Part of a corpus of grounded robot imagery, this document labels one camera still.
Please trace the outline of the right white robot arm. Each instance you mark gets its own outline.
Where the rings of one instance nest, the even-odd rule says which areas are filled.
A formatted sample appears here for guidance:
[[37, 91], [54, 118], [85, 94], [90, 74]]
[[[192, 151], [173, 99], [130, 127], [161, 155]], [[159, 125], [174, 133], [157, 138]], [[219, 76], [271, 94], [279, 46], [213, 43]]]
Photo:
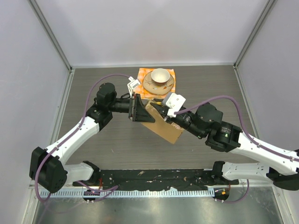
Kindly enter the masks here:
[[253, 179], [273, 183], [274, 186], [297, 191], [299, 189], [299, 152], [279, 148], [250, 135], [240, 120], [235, 126], [222, 120], [223, 113], [206, 100], [194, 106], [196, 112], [174, 100], [155, 100], [151, 105], [167, 123], [175, 123], [218, 152], [239, 154], [254, 163], [216, 161], [211, 179], [216, 184], [236, 179]]

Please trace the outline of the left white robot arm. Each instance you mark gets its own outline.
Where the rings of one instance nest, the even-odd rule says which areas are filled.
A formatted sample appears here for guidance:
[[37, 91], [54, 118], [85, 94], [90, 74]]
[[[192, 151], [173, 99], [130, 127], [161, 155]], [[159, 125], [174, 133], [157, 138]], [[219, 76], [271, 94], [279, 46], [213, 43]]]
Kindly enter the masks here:
[[100, 169], [89, 161], [67, 165], [72, 154], [89, 138], [99, 133], [113, 118], [113, 113], [126, 113], [132, 121], [155, 122], [146, 111], [139, 94], [133, 90], [139, 80], [128, 84], [128, 93], [117, 98], [115, 86], [104, 83], [99, 87], [93, 105], [83, 118], [67, 134], [46, 149], [37, 147], [31, 155], [29, 176], [35, 181], [35, 188], [44, 187], [50, 193], [58, 192], [65, 184], [81, 181], [95, 186], [100, 181]]

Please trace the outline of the brown cardboard express box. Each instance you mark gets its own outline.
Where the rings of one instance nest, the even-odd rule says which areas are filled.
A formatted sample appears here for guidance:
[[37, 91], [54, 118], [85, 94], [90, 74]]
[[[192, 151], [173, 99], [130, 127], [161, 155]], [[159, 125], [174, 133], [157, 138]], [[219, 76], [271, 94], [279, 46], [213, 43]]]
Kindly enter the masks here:
[[184, 129], [173, 122], [167, 123], [164, 121], [159, 112], [150, 103], [153, 103], [153, 101], [150, 100], [146, 104], [145, 109], [155, 119], [155, 122], [142, 122], [142, 124], [169, 143], [175, 144]]

